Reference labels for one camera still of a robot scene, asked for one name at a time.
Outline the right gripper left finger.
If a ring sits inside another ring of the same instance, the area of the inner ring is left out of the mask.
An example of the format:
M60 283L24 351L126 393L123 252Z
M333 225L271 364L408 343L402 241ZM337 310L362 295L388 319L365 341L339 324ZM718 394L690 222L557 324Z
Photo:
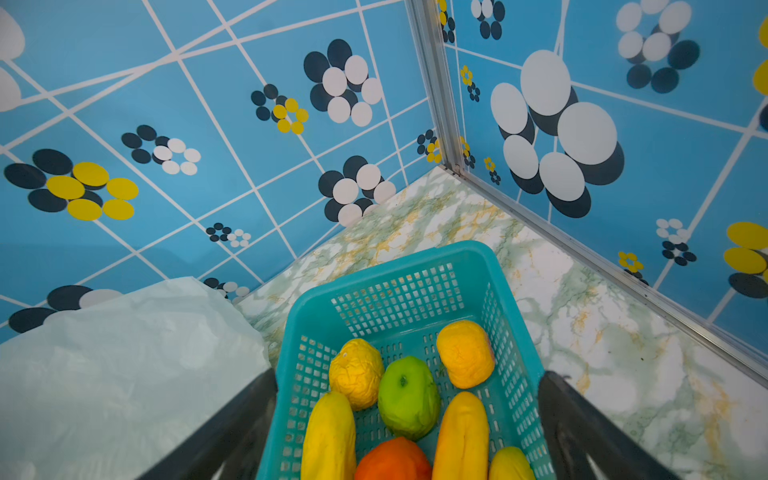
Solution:
M143 479L254 479L276 409L275 370L260 374Z

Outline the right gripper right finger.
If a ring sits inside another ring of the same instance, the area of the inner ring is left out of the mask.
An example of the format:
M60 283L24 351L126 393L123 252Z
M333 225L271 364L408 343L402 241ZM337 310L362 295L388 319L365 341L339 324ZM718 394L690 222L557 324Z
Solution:
M622 432L566 380L542 376L538 404L544 437L558 479L675 479L677 475Z

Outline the small yellow fruit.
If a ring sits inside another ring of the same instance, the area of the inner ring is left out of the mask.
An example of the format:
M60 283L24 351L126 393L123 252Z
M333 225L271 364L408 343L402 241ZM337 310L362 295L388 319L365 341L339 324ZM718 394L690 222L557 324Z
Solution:
M535 480L524 453L517 447L499 450L490 466L489 480Z

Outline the yellow banana fruit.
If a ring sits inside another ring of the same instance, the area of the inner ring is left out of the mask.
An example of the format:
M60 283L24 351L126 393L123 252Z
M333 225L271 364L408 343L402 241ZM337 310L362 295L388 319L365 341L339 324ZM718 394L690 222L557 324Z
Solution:
M325 394L310 415L301 479L353 479L355 443L355 419L347 397L335 391Z

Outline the yellow mango fruit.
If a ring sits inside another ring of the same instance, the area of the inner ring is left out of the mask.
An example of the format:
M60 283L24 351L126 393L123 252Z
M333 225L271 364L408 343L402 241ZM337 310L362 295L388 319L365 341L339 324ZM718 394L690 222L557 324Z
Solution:
M471 392L448 405L440 426L433 479L486 479L490 429L485 407Z

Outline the yellow orange round fruit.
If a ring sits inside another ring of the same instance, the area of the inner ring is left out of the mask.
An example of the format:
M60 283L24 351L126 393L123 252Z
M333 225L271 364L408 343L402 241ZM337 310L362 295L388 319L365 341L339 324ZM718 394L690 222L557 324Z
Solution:
M445 326L437 336L437 350L451 383L468 390L485 382L495 369L495 358L485 330L470 320Z

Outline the yellow lemon fruit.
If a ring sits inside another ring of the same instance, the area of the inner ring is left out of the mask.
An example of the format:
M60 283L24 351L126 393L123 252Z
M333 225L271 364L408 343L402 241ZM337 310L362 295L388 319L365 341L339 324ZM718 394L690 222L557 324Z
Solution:
M384 372L380 352L363 339L353 339L331 361L330 387L346 396L353 411L365 410L377 403Z

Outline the white translucent plastic bag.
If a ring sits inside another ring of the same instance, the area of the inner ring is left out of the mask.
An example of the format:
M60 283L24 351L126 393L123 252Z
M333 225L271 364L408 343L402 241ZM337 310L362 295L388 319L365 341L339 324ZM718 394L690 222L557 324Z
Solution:
M56 313L1 346L1 475L137 478L268 366L262 335L191 277Z

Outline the green fruit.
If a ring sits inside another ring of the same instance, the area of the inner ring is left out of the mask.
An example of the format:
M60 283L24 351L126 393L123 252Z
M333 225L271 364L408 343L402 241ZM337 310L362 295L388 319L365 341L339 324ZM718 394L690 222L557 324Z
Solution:
M425 361L407 356L390 364L379 384L378 409L384 424L411 441L437 424L441 398Z

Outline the teal plastic basket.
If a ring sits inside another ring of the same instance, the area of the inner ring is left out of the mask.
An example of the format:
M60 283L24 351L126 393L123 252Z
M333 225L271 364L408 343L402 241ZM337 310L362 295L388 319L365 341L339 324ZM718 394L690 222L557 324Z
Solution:
M310 414L328 391L332 359L361 338L385 363L407 356L431 369L443 404L456 395L437 351L440 330L469 320L495 359L474 389L486 408L490 448L519 448L539 479L554 477L538 411L544 369L494 252L477 241L431 248L304 293L291 308L276 367L278 393L261 479L296 479Z

